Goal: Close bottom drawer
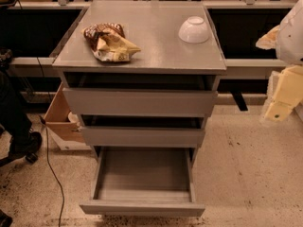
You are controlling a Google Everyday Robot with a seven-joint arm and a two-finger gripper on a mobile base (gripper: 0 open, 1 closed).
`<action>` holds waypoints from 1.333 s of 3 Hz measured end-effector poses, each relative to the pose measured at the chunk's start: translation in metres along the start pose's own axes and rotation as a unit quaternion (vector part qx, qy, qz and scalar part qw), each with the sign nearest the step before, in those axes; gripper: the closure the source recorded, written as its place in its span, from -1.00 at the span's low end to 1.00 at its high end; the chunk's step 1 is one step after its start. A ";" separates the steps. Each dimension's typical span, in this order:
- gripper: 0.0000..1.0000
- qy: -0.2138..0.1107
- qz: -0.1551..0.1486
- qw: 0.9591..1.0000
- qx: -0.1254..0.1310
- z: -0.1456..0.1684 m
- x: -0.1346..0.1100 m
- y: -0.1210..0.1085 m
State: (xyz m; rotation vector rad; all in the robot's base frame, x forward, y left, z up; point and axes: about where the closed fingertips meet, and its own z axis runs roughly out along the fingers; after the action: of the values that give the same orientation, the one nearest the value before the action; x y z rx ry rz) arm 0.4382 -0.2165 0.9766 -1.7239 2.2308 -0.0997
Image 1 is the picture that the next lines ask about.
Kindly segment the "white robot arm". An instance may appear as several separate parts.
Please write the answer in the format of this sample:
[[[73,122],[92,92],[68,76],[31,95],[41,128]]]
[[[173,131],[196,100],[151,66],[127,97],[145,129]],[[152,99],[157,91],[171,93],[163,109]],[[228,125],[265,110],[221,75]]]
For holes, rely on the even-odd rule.
[[[264,117],[277,122],[285,120],[303,100],[303,0],[298,0],[280,22],[276,56],[289,66],[278,74]]]

